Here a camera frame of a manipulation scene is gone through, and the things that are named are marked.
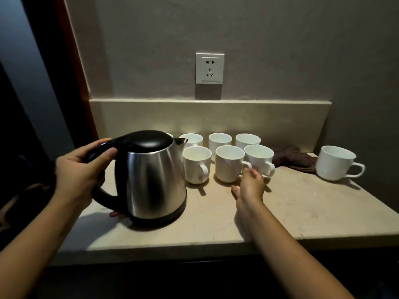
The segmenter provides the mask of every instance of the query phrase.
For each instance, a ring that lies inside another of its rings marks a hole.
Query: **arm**
[[[263,204],[263,177],[256,170],[245,170],[241,185],[232,186],[232,191],[244,225],[290,297],[353,298]]]
[[[57,185],[51,201],[0,252],[0,298],[20,299],[28,295],[80,213],[91,203],[90,192],[117,150],[111,148],[88,164],[81,163],[81,159],[107,140],[98,140],[57,159]]]

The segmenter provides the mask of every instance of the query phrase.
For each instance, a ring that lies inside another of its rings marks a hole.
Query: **kettle base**
[[[143,219],[133,215],[129,215],[129,218],[137,228],[161,228],[178,219],[186,208],[186,203],[187,197],[184,199],[181,206],[179,206],[175,211],[160,218]]]

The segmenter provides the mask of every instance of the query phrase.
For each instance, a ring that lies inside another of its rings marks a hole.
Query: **cup handle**
[[[247,161],[242,161],[241,162],[242,165],[247,165],[248,169],[252,169],[252,165],[251,163],[247,162]]]
[[[209,175],[209,171],[208,171],[208,168],[207,168],[207,166],[205,166],[205,164],[201,164],[200,165],[200,167],[201,167],[201,169],[202,169],[202,176],[203,176],[203,178],[204,177],[207,177],[208,175]]]
[[[362,171],[360,171],[359,174],[354,174],[354,175],[352,175],[352,174],[347,174],[347,175],[345,175],[344,177],[348,177],[348,178],[361,177],[361,176],[363,175],[364,171],[366,170],[366,166],[363,165],[362,163],[352,163],[351,166],[359,166],[359,167],[362,168]]]
[[[262,174],[262,176],[263,176],[264,178],[271,178],[271,177],[274,175],[274,172],[275,172],[275,170],[276,170],[276,167],[275,167],[270,161],[265,161],[265,164],[268,165],[268,166],[270,167],[270,173],[269,173],[268,176],[263,175],[263,174]]]

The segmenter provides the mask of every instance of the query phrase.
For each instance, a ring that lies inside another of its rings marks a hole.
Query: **electrical socket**
[[[224,53],[196,55],[196,84],[222,84]]]

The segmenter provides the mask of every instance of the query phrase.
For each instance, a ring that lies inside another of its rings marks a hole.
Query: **white mug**
[[[199,185],[209,177],[212,152],[201,146],[187,147],[183,150],[184,172],[186,181]]]
[[[240,133],[235,137],[235,145],[242,150],[247,145],[259,145],[261,143],[261,138],[259,136],[249,134],[249,133]]]
[[[196,134],[196,133],[186,133],[180,135],[182,138],[188,139],[187,143],[184,144],[184,148],[186,149],[188,147],[192,146],[202,146],[203,145],[203,137],[202,135]]]
[[[272,164],[274,151],[262,145],[247,145],[244,148],[247,161],[264,178],[271,178],[276,170]]]
[[[224,183],[232,183],[242,177],[243,165],[252,169],[252,165],[244,161],[245,152],[236,146],[220,146],[216,149],[215,173]]]
[[[322,146],[316,162],[317,175],[329,181],[337,181],[342,177],[356,178],[363,175],[366,166],[354,163],[356,154],[336,146]],[[346,174],[351,166],[359,166],[362,171],[359,174]]]
[[[209,135],[209,149],[212,151],[212,160],[215,161],[216,149],[220,146],[231,145],[233,138],[226,133],[212,133]]]

